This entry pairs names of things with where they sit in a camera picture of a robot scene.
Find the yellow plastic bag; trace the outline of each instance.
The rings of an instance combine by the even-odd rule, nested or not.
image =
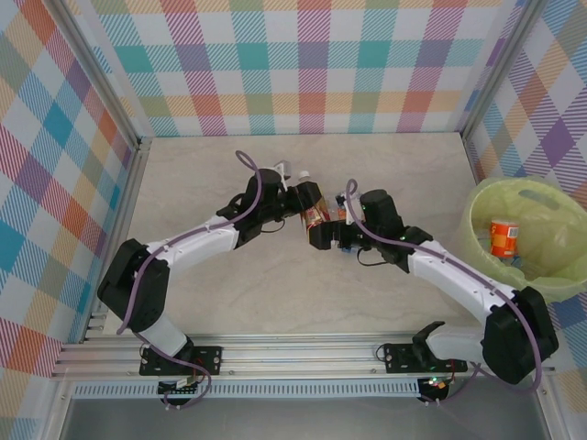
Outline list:
[[[518,255],[539,268],[537,278],[527,280],[482,248],[475,231],[489,230],[492,218],[519,223]],[[587,290],[587,213],[541,178],[482,181],[469,196],[455,241],[456,254],[475,269],[517,289],[531,286],[547,303]]]

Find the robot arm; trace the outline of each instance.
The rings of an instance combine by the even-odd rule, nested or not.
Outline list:
[[[233,225],[213,227],[236,219],[252,206],[258,185],[254,176],[244,193],[235,196],[207,222],[192,229],[194,234],[189,234],[190,231],[182,233],[181,236],[188,237],[173,246],[167,246],[167,243],[175,237],[146,245],[135,239],[123,243],[98,287],[98,298],[116,316],[124,319],[139,268],[145,259],[163,247],[140,280],[128,328],[165,355],[192,362],[192,342],[164,312],[169,280],[216,254],[244,246],[260,234],[264,224],[300,214],[317,203],[321,194],[315,183],[307,181],[294,187],[287,186],[289,168],[288,162],[280,162],[273,168],[260,169],[260,200],[249,215]]]
[[[513,384],[534,369],[534,352],[526,331],[504,299],[495,294],[496,290],[511,300],[528,321],[542,360],[558,349],[546,304],[538,291],[527,287],[518,291],[499,283],[452,256],[422,229],[404,225],[393,198],[384,190],[351,198],[350,201],[342,196],[337,198],[339,207],[346,208],[345,220],[325,222],[310,230],[310,243],[314,247],[329,249],[334,241],[339,248],[375,248],[388,263],[438,286],[481,324],[454,327],[434,322],[418,332],[413,338],[413,351],[423,368],[435,365],[440,359],[466,360],[486,364],[500,379]],[[351,220],[349,204],[354,212],[363,212],[363,224],[369,231],[415,248],[385,244],[364,235]],[[449,264],[449,260],[465,270]]]

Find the checkered wallpaper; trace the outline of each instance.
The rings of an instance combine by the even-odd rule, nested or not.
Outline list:
[[[495,67],[495,63],[497,62],[497,60],[499,60],[499,57],[502,54],[502,51],[505,47],[505,43],[506,43],[507,39],[509,39],[510,35],[512,34],[512,31],[515,29],[515,27],[518,23],[518,20],[522,15],[522,12],[524,12],[524,8],[526,7],[527,3],[528,3],[528,0],[517,0],[515,2],[514,9],[512,10],[510,16],[508,17],[507,22],[504,26],[504,29],[502,30],[502,33],[500,34],[499,38],[497,39],[497,43],[493,47],[492,54],[487,59],[487,62],[485,63],[485,67],[483,67],[483,72],[482,72],[481,76],[479,77],[479,80],[477,80],[477,83],[475,84],[475,88],[473,89],[473,92],[471,93],[471,96],[469,97],[469,101],[467,102],[467,105],[465,106],[464,112],[462,112],[462,115],[460,116],[460,121],[457,124],[456,131],[462,131],[462,129],[465,127],[465,123],[467,122],[467,118],[469,117],[469,114],[471,113],[471,109],[473,108],[474,104],[477,102],[477,98],[479,97],[479,94],[481,93],[481,91],[485,87],[485,84],[489,80],[489,76],[491,75],[493,68]]]
[[[0,6],[0,438],[28,439],[96,284],[130,149],[41,0]]]
[[[587,1],[550,0],[468,145],[479,180],[540,175],[587,208]],[[559,377],[587,432],[587,292],[550,305]]]
[[[91,21],[76,0],[68,3],[111,72]],[[472,67],[488,35],[501,30],[492,24],[506,7],[503,0],[92,5],[160,137],[453,131],[459,116],[453,126],[449,120],[469,99],[465,83],[479,74]]]

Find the black cable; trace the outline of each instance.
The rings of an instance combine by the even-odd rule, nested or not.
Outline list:
[[[382,266],[383,264],[389,264],[387,261],[380,261],[379,263],[363,263],[359,258],[359,255],[363,250],[365,250],[364,247],[360,248],[359,251],[357,252],[357,261],[359,262],[359,264],[361,264],[361,266],[365,266],[366,268],[373,268],[375,266]]]
[[[145,343],[143,342],[143,343],[140,345],[140,347],[138,348],[138,355],[140,356],[140,358],[141,358],[141,359],[145,359],[145,357],[143,356],[143,353],[144,353],[144,351],[143,351],[143,348],[145,347],[145,345],[147,345],[147,344],[145,344]]]
[[[383,347],[385,347],[385,344],[381,344],[380,346],[377,347],[377,349],[375,350],[375,357],[377,358],[377,360],[379,360],[380,362],[385,362],[385,359],[382,359],[381,357],[379,357],[379,350],[381,350]]]
[[[240,203],[237,202],[241,201],[244,195],[245,194],[243,192],[241,194],[235,195],[232,199],[230,199],[230,202],[228,202],[228,206],[230,206],[233,209],[239,209]]]
[[[262,234],[275,234],[276,232],[281,231],[284,226],[285,226],[285,219],[282,219],[282,225],[280,227],[278,227],[277,229],[275,229],[274,231],[263,231],[263,230],[261,230],[260,232]]]

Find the orange can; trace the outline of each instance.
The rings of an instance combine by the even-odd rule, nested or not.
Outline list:
[[[500,259],[510,259],[517,253],[519,224],[503,219],[493,219],[490,229],[491,254]]]

